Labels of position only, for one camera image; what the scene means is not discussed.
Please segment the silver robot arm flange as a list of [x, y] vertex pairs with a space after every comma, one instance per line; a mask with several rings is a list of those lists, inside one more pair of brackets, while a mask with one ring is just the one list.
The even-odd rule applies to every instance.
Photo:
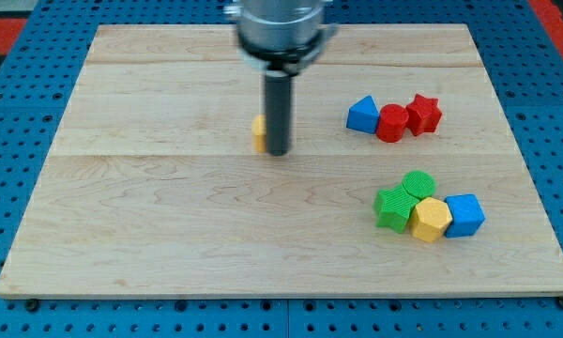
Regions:
[[224, 14], [235, 25], [242, 58], [269, 77], [294, 77], [313, 64], [337, 31], [325, 24], [327, 0], [234, 0]]

